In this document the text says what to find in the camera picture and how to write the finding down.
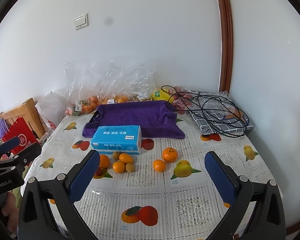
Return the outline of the person's left hand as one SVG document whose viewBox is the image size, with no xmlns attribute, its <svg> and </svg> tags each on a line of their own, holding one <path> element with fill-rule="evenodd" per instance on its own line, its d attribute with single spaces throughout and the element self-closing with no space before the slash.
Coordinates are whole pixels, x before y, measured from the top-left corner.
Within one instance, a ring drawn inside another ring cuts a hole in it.
<svg viewBox="0 0 300 240">
<path fill-rule="evenodd" d="M 19 209 L 16 206 L 16 197 L 12 192 L 7 192 L 2 214 L 8 218 L 7 228 L 10 232 L 17 234 Z"/>
</svg>

